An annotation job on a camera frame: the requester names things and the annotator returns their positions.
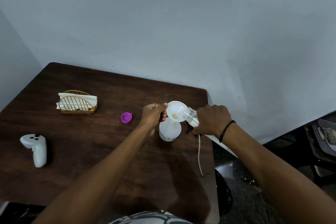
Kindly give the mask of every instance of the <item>white funnel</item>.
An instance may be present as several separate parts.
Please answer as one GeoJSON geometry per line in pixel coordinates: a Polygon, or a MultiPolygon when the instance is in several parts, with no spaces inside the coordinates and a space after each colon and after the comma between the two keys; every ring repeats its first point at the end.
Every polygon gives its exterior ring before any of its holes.
{"type": "Polygon", "coordinates": [[[187,112],[188,107],[180,101],[171,101],[168,103],[167,116],[170,120],[175,122],[183,122],[184,114],[187,112]]]}

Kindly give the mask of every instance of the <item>white vr controller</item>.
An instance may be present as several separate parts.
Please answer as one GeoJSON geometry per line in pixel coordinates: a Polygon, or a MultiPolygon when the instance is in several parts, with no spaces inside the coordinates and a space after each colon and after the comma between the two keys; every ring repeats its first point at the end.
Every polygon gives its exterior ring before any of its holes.
{"type": "Polygon", "coordinates": [[[39,134],[29,134],[20,138],[21,143],[33,151],[36,167],[43,167],[47,162],[47,145],[45,138],[39,134]]]}

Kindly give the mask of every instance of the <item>hand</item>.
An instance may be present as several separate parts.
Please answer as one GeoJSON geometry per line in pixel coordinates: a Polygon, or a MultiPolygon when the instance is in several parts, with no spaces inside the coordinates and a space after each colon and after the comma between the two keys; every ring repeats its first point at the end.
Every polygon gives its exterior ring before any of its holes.
{"type": "Polygon", "coordinates": [[[142,117],[139,125],[145,125],[150,131],[150,135],[154,134],[154,128],[158,122],[166,120],[168,104],[163,105],[149,104],[143,108],[142,117]]]}
{"type": "Polygon", "coordinates": [[[197,110],[199,125],[193,129],[195,135],[214,135],[219,138],[223,129],[232,120],[228,109],[221,105],[206,105],[197,110]]]}

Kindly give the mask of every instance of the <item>left hand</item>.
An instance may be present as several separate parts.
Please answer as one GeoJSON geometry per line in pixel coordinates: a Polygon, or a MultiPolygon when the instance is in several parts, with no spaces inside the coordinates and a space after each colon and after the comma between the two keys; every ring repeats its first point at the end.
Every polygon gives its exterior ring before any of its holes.
{"type": "Polygon", "coordinates": [[[145,125],[150,131],[150,135],[154,134],[154,128],[158,122],[166,120],[168,104],[163,105],[149,104],[143,108],[142,117],[139,125],[145,125]]]}

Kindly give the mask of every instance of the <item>white wall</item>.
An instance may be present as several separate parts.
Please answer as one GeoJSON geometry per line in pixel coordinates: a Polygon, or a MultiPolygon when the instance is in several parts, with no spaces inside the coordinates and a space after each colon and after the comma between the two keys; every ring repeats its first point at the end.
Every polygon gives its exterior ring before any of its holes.
{"type": "Polygon", "coordinates": [[[335,0],[0,0],[36,58],[205,88],[266,142],[336,109],[335,0]]]}
{"type": "Polygon", "coordinates": [[[42,70],[0,11],[0,111],[42,70]]]}

